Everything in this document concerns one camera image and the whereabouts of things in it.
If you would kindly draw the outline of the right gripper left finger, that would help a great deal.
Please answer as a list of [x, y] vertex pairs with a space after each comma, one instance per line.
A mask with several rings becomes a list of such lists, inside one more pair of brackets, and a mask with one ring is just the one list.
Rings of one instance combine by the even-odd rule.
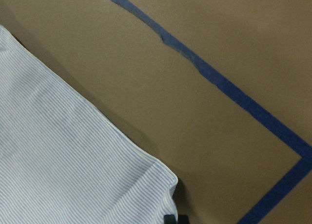
[[166, 214], [163, 216], [164, 224], [176, 224], [176, 217], [173, 214]]

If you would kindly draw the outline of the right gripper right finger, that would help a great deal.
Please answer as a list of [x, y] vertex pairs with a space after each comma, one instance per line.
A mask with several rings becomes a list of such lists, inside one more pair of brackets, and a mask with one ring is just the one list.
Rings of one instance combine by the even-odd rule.
[[189, 224], [189, 218], [187, 215], [178, 216], [178, 224]]

